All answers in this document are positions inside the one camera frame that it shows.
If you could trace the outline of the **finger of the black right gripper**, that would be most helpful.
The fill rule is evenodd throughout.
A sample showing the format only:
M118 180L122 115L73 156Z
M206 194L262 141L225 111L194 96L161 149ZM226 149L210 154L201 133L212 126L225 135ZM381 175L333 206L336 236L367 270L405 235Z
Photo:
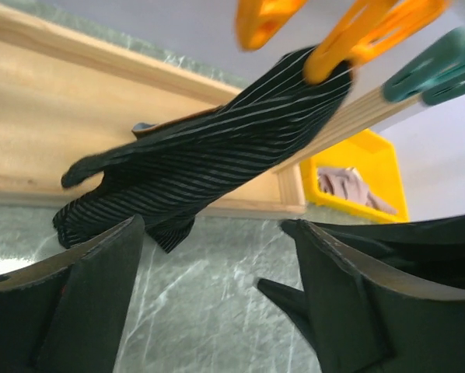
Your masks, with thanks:
M306 342L314 349L314 332L309 321L309 307L303 291L266 278L257 278L257 290L281 309Z

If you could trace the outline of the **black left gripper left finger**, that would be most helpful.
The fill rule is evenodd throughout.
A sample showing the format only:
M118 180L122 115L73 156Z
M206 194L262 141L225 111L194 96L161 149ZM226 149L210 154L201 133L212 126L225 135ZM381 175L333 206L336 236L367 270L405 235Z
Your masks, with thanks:
M0 274L0 372L111 372L142 255L143 220Z

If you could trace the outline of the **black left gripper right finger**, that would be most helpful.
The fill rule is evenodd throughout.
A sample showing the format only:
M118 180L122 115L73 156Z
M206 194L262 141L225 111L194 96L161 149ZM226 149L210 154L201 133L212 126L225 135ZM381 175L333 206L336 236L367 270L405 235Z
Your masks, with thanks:
M465 217L287 220L324 372L465 372Z

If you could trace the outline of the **black striped underwear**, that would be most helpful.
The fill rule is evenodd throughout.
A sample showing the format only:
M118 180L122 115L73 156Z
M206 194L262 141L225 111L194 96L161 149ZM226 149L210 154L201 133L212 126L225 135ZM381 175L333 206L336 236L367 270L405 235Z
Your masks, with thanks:
M351 62L310 85L302 70L311 53L285 54L226 105L138 124L132 143L75 162L61 178L65 189L103 178L54 216L60 244L72 248L139 215L163 251L175 249L199 212L305 148L341 107L353 86Z

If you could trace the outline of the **teal clothes peg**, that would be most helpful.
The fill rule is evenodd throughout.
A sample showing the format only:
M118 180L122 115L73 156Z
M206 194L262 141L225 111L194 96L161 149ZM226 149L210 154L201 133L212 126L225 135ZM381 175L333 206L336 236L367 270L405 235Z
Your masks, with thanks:
M387 102L412 96L436 106L465 95L465 28L458 27L437 39L382 85Z

